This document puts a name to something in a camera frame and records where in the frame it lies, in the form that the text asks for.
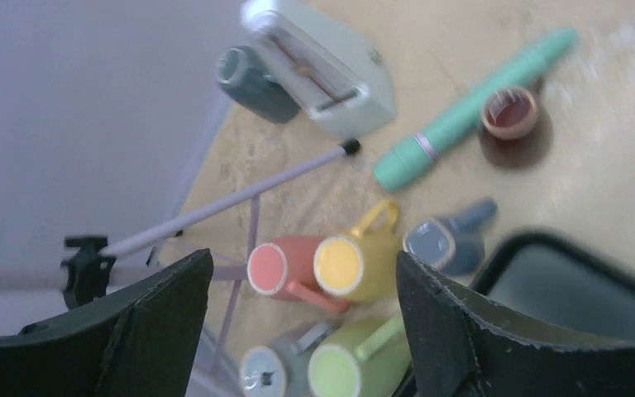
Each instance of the red mug handle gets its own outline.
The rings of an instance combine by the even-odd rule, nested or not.
[[[309,304],[314,304],[336,314],[345,313],[351,306],[348,300],[334,298],[324,291],[313,291],[299,281],[291,281],[286,286],[286,291]]]

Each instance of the green mug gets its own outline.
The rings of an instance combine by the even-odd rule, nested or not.
[[[403,316],[343,326],[317,347],[308,363],[316,397],[390,397],[410,364]]]

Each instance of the purple band on tube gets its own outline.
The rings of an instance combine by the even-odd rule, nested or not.
[[[432,144],[429,143],[429,140],[427,139],[426,136],[424,136],[424,134],[422,134],[420,131],[415,132],[413,134],[413,138],[415,138],[415,141],[418,142],[420,147],[422,147],[422,149],[425,151],[425,153],[427,153],[427,155],[432,161],[434,161],[437,158],[437,153],[434,151]]]

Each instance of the red mug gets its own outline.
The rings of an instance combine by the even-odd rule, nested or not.
[[[282,236],[260,244],[247,261],[247,278],[254,290],[284,301],[302,300],[333,313],[345,313],[350,304],[323,291],[315,280],[313,257],[319,236]]]

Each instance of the beige table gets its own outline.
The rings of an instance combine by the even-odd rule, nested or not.
[[[475,81],[548,28],[574,26],[580,44],[549,75],[542,99],[553,120],[545,159],[526,170],[493,168],[470,136],[416,184],[394,194],[403,231],[484,195],[499,203],[485,234],[490,249],[520,227],[554,227],[623,261],[635,272],[635,0],[314,0],[369,37],[394,81],[399,115],[339,160],[262,195],[259,241],[350,226],[386,197],[371,175],[379,156],[425,125]],[[233,108],[184,211],[285,170],[336,142],[303,114],[284,127]],[[249,204],[186,231],[184,242],[243,258]],[[180,255],[167,251],[169,260]],[[207,324],[217,332],[229,283],[212,284]],[[353,309],[350,318],[398,310],[394,299]],[[326,314],[306,304],[240,295],[227,350],[239,359],[284,329]]]

